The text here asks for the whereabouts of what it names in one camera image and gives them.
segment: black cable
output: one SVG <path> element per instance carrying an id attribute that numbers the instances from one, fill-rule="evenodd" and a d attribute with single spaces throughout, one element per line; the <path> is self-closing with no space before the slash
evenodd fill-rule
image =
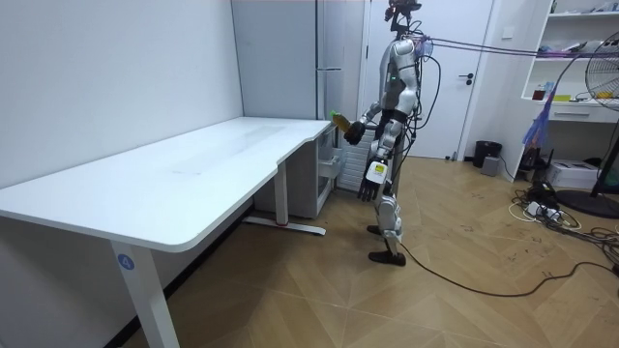
<path id="1" fill-rule="evenodd" d="M 510 178 L 514 179 L 515 181 L 516 178 L 513 177 L 512 174 L 510 174 L 510 170 L 507 168 L 507 163 L 505 162 L 505 159 L 503 159 L 503 156 L 499 155 L 499 158 L 503 161 L 503 165 L 505 166 L 505 172 L 507 173 L 507 175 L 509 175 Z"/>
<path id="2" fill-rule="evenodd" d="M 434 100 L 432 101 L 432 106 L 429 108 L 429 113 L 427 114 L 426 120 L 420 127 L 417 128 L 417 130 L 422 129 L 429 122 L 429 118 L 432 115 L 432 111 L 434 111 L 434 106 L 436 105 L 436 100 L 438 100 L 438 94 L 441 90 L 441 79 L 443 78 L 443 68 L 441 67 L 441 64 L 432 56 L 423 55 L 422 58 L 423 57 L 427 57 L 436 63 L 436 67 L 438 67 L 438 83 L 436 84 L 436 94 L 434 95 Z"/>
<path id="3" fill-rule="evenodd" d="M 529 295 L 534 294 L 536 291 L 538 291 L 542 285 L 544 285 L 547 281 L 549 280 L 557 280 L 557 279 L 564 279 L 564 278 L 568 278 L 570 276 L 573 276 L 576 272 L 576 270 L 578 269 L 578 267 L 582 266 L 582 265 L 589 265 L 589 266 L 596 266 L 602 269 L 605 269 L 609 272 L 611 272 L 613 275 L 617 276 L 610 268 L 594 263 L 594 262 L 589 262 L 589 261 L 582 261 L 582 262 L 578 262 L 577 264 L 574 265 L 574 267 L 572 268 L 572 270 L 566 274 L 566 275 L 554 275 L 554 276 L 549 276 L 547 278 L 544 278 L 544 280 L 540 281 L 540 283 L 534 287 L 532 290 L 527 291 L 525 293 L 520 293 L 520 294 L 495 294 L 495 293 L 490 293 L 487 291 L 482 291 L 482 290 L 477 290 L 477 289 L 473 289 L 471 287 L 468 287 L 466 285 L 462 285 L 460 283 L 458 283 L 455 280 L 451 280 L 449 278 L 447 278 L 444 275 L 441 275 L 431 269 L 429 269 L 428 267 L 424 266 L 421 262 L 419 262 L 419 260 L 417 260 L 417 258 L 415 258 L 415 256 L 413 256 L 413 254 L 410 252 L 410 250 L 408 250 L 408 247 L 406 247 L 404 244 L 400 243 L 400 245 L 404 248 L 404 250 L 406 250 L 406 252 L 408 253 L 408 255 L 413 259 L 413 261 L 415 261 L 415 263 L 417 263 L 419 265 L 419 267 L 423 268 L 424 270 L 430 272 L 431 274 L 440 277 L 443 280 L 449 281 L 450 283 L 452 283 L 453 285 L 460 287 L 464 290 L 468 290 L 477 294 L 482 294 L 482 295 L 486 295 L 486 296 L 492 296 L 492 297 L 499 297 L 499 298 L 520 298 L 520 297 L 526 297 Z"/>
<path id="4" fill-rule="evenodd" d="M 575 99 L 575 100 L 578 100 L 578 96 L 582 96 L 583 94 L 586 94 L 586 95 L 591 96 L 591 93 L 590 93 L 589 91 L 587 91 L 587 92 L 580 92 L 580 93 L 578 93 L 577 95 L 575 95 L 575 96 L 574 96 L 574 99 Z"/>
<path id="5" fill-rule="evenodd" d="M 408 158 L 408 154 L 410 153 L 410 149 L 412 149 L 413 144 L 415 143 L 415 140 L 417 139 L 417 130 L 420 129 L 417 127 L 417 121 L 418 121 L 418 117 L 419 115 L 422 113 L 423 111 L 423 105 L 422 105 L 422 99 L 421 99 L 421 94 L 422 94 L 422 84 L 423 84 L 423 74 L 424 74 L 424 57 L 427 58 L 431 58 L 439 67 L 439 75 L 438 75 L 438 86 L 436 88 L 436 95 L 434 96 L 434 102 L 432 103 L 432 107 L 429 111 L 429 114 L 427 115 L 427 117 L 429 118 L 429 116 L 432 113 L 432 110 L 434 109 L 434 104 L 436 103 L 436 99 L 438 98 L 438 92 L 440 89 L 440 80 L 441 80 L 441 72 L 440 72 L 440 64 L 438 63 L 438 61 L 436 59 L 434 59 L 433 57 L 429 56 L 429 55 L 423 55 L 418 57 L 418 59 L 415 61 L 415 73 L 417 75 L 417 108 L 415 110 L 413 110 L 413 114 L 408 117 L 408 120 L 406 121 L 406 130 L 405 130 L 405 134 L 406 134 L 406 138 L 408 139 L 408 146 L 405 149 L 402 149 L 401 152 L 394 154 L 394 156 L 396 155 L 400 155 L 400 154 L 404 154 L 401 162 L 398 165 L 398 169 L 396 169 L 396 174 L 394 175 L 394 178 L 397 178 L 399 175 L 400 170 L 402 169 L 402 165 L 404 164 L 404 161 Z"/>
<path id="6" fill-rule="evenodd" d="M 532 203 L 531 201 L 529 201 L 527 197 L 543 196 L 543 194 L 545 193 L 541 191 L 545 191 L 545 189 L 532 187 L 527 190 L 516 190 L 515 191 L 516 197 L 512 199 L 512 203 L 515 203 L 516 205 L 518 205 L 518 207 L 520 207 L 520 209 L 522 209 L 522 211 L 525 211 L 527 207 L 529 206 L 529 204 Z M 547 210 L 546 207 L 538 208 L 538 211 L 536 212 L 534 216 L 537 222 L 541 223 L 545 228 L 553 232 L 557 232 L 562 235 L 574 237 L 583 242 L 593 244 L 594 246 L 596 246 L 602 251 L 604 256 L 610 262 L 612 262 L 613 265 L 619 268 L 619 235 L 618 234 L 616 234 L 614 231 L 610 231 L 608 229 L 601 228 L 601 227 L 594 227 L 588 233 L 579 232 L 579 231 L 574 230 L 574 228 L 577 227 L 578 222 L 572 215 L 570 215 L 570 213 L 557 209 L 560 211 L 559 213 L 560 217 L 555 219 L 554 218 L 555 215 L 552 215 L 552 217 L 549 217 L 547 215 L 546 210 Z M 564 216 L 569 217 L 574 223 L 567 221 L 564 218 Z"/>

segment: power strip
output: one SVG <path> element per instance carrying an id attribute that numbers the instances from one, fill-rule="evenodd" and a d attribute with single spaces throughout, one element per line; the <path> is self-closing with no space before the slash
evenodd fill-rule
<path id="1" fill-rule="evenodd" d="M 561 217 L 561 211 L 540 205 L 538 202 L 529 203 L 528 207 L 526 207 L 526 213 L 531 217 L 537 217 L 539 214 L 544 214 L 548 218 L 555 221 L 558 221 Z"/>

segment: blue object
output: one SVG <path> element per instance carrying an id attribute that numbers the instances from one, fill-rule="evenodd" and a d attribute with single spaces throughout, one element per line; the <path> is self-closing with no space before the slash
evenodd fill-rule
<path id="1" fill-rule="evenodd" d="M 125 254 L 118 255 L 118 263 L 120 263 L 120 265 L 124 269 L 129 270 L 129 271 L 135 268 L 135 264 L 133 260 Z"/>
<path id="2" fill-rule="evenodd" d="M 559 78 L 557 78 L 557 82 L 554 84 L 552 92 L 548 95 L 548 100 L 544 104 L 544 109 L 542 109 L 542 112 L 540 112 L 538 118 L 533 121 L 533 125 L 531 125 L 529 131 L 524 135 L 522 144 L 524 144 L 527 149 L 536 149 L 544 146 L 545 141 L 548 138 L 548 117 L 550 115 L 550 109 L 552 108 L 552 101 L 554 101 L 554 95 L 557 93 L 557 87 L 559 87 L 559 82 L 561 82 L 561 78 L 563 78 L 565 72 L 579 57 L 579 55 L 576 56 L 561 72 Z"/>
<path id="3" fill-rule="evenodd" d="M 554 82 L 547 82 L 544 86 L 544 90 L 546 92 L 552 91 L 553 88 L 554 88 Z"/>

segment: fan stand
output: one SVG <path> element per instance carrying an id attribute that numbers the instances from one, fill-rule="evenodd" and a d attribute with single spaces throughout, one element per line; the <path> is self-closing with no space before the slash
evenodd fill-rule
<path id="1" fill-rule="evenodd" d="M 619 218 L 619 203 L 600 194 L 600 190 L 606 181 L 606 177 L 619 154 L 619 139 L 615 141 L 612 151 L 610 152 L 609 160 L 606 161 L 600 178 L 593 186 L 591 192 L 564 189 L 557 191 L 557 201 L 566 207 L 572 208 L 575 211 L 588 214 L 598 218 Z"/>

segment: white door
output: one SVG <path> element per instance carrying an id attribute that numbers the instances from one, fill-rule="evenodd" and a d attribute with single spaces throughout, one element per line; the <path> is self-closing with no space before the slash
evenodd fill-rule
<path id="1" fill-rule="evenodd" d="M 423 23 L 420 29 L 431 37 L 482 44 L 486 35 L 492 1 L 420 0 L 422 8 L 412 13 L 413 20 L 421 20 Z M 368 58 L 365 83 L 361 86 L 364 90 L 362 108 L 359 113 L 379 98 L 380 60 L 387 44 L 396 36 L 396 33 L 389 30 L 391 22 L 384 20 L 385 10 L 389 7 L 388 0 L 372 0 L 366 3 L 366 6 L 370 6 Z M 417 141 L 409 156 L 444 159 L 458 151 L 466 111 L 477 76 L 480 53 L 436 46 L 432 57 L 442 67 L 440 94 L 429 122 L 422 130 L 417 131 Z M 473 83 L 467 85 L 467 75 L 470 73 L 474 74 L 471 81 Z M 427 118 L 437 82 L 437 67 L 432 61 L 424 63 L 422 89 L 424 114 L 419 126 Z"/>

